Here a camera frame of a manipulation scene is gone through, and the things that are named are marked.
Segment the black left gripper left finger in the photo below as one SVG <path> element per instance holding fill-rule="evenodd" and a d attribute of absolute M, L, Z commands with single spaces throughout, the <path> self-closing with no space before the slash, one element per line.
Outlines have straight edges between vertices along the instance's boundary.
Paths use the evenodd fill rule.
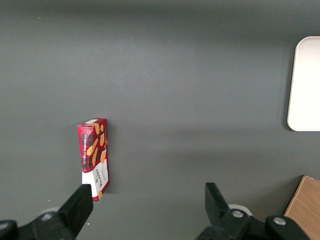
<path fill-rule="evenodd" d="M 2 240 L 75 240 L 93 211 L 92 188 L 82 184 L 57 211 L 47 211 L 18 227 L 0 222 Z"/>

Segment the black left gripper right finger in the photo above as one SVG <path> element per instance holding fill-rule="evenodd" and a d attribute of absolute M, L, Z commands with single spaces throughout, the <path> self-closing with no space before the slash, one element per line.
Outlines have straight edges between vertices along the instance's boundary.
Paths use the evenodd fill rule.
<path fill-rule="evenodd" d="M 244 210 L 230 208 L 213 182 L 205 184 L 205 210 L 210 221 L 198 240 L 308 240 L 291 218 L 271 215 L 264 222 Z"/>

